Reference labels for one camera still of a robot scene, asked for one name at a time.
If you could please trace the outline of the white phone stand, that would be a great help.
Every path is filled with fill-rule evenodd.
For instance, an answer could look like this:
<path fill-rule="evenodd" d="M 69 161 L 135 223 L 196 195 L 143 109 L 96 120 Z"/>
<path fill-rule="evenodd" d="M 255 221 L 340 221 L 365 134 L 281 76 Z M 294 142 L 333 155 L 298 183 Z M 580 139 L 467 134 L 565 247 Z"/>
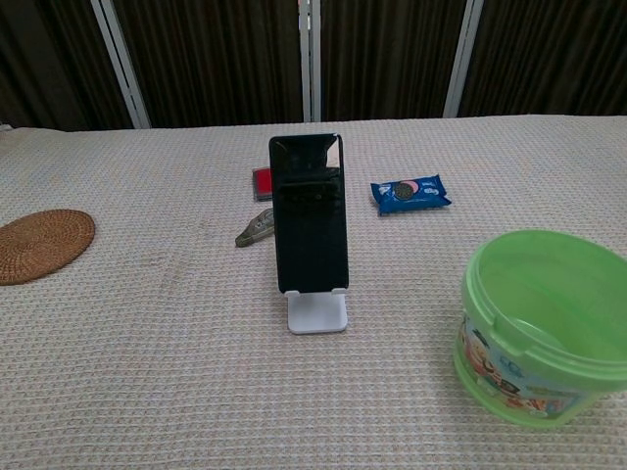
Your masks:
<path fill-rule="evenodd" d="M 287 325 L 295 335 L 343 332 L 348 326 L 345 288 L 329 292 L 287 291 Z"/>

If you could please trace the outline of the grey correction tape dispenser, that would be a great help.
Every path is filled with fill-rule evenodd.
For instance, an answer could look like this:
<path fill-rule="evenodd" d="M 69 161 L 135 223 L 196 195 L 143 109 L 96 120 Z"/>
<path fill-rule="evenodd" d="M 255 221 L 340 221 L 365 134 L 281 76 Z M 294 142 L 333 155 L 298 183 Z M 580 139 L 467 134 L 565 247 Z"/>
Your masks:
<path fill-rule="evenodd" d="M 266 209 L 255 216 L 247 227 L 236 237 L 235 246 L 251 246 L 274 233 L 273 209 Z"/>

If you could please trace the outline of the red case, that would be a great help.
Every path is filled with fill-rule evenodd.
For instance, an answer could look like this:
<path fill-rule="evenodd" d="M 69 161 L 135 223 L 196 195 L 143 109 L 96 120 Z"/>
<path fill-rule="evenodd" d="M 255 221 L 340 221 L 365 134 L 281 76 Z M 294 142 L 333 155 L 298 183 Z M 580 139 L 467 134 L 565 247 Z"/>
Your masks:
<path fill-rule="evenodd" d="M 272 177 L 269 167 L 256 168 L 252 171 L 254 197 L 257 202 L 272 199 Z"/>

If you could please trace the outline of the white partition frame post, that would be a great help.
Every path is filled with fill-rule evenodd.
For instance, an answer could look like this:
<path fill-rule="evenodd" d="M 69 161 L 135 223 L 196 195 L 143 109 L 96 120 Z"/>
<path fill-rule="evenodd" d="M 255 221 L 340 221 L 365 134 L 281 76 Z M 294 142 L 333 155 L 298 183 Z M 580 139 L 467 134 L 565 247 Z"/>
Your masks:
<path fill-rule="evenodd" d="M 90 0 L 121 95 L 136 129 L 152 127 L 113 0 Z"/>
<path fill-rule="evenodd" d="M 458 45 L 443 109 L 444 118 L 458 116 L 483 6 L 484 0 L 465 0 Z"/>
<path fill-rule="evenodd" d="M 297 0 L 304 122 L 322 121 L 321 0 Z"/>

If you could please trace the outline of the blue cookie packet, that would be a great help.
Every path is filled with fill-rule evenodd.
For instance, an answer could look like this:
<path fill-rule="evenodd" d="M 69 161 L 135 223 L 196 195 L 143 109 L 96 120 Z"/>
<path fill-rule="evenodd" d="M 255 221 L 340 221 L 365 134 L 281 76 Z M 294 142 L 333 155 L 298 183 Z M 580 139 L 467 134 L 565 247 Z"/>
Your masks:
<path fill-rule="evenodd" d="M 380 215 L 440 209 L 452 202 L 447 197 L 440 175 L 371 183 L 370 191 Z"/>

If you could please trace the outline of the beige woven tablecloth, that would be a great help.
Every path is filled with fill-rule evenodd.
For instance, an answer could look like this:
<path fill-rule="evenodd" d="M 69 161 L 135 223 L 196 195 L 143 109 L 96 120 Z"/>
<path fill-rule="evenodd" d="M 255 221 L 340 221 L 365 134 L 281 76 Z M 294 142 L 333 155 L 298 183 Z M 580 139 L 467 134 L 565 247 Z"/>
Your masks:
<path fill-rule="evenodd" d="M 277 135 L 343 137 L 349 325 L 296 336 L 262 206 Z M 371 183 L 452 202 L 380 215 Z M 483 242 L 564 231 L 627 258 L 627 117 L 62 132 L 0 127 L 0 226 L 89 213 L 89 249 L 0 287 L 0 470 L 627 470 L 627 394 L 512 425 L 461 385 L 459 283 Z"/>

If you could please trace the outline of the black smartphone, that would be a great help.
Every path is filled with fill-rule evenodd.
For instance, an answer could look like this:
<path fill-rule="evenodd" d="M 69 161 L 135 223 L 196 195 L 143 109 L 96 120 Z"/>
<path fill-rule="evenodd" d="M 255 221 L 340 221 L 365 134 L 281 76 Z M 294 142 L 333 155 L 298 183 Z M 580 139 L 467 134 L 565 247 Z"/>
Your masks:
<path fill-rule="evenodd" d="M 342 137 L 275 136 L 268 149 L 279 291 L 348 288 Z"/>

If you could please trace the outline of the round woven rattan coaster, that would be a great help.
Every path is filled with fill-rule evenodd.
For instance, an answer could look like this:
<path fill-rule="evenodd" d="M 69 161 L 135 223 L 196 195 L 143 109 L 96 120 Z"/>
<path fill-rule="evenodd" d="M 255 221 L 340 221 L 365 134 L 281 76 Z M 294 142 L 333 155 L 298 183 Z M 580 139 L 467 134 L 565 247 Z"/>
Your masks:
<path fill-rule="evenodd" d="M 0 286 L 51 274 L 82 255 L 96 225 L 84 211 L 38 211 L 0 227 Z"/>

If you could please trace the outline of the green plastic bucket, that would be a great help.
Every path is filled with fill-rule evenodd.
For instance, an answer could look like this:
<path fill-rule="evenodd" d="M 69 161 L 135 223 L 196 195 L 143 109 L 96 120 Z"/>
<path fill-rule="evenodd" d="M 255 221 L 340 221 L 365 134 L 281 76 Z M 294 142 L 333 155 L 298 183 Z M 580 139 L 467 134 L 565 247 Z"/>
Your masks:
<path fill-rule="evenodd" d="M 627 393 L 627 259 L 547 230 L 482 245 L 461 280 L 453 360 L 466 390 L 506 421 L 560 426 Z"/>

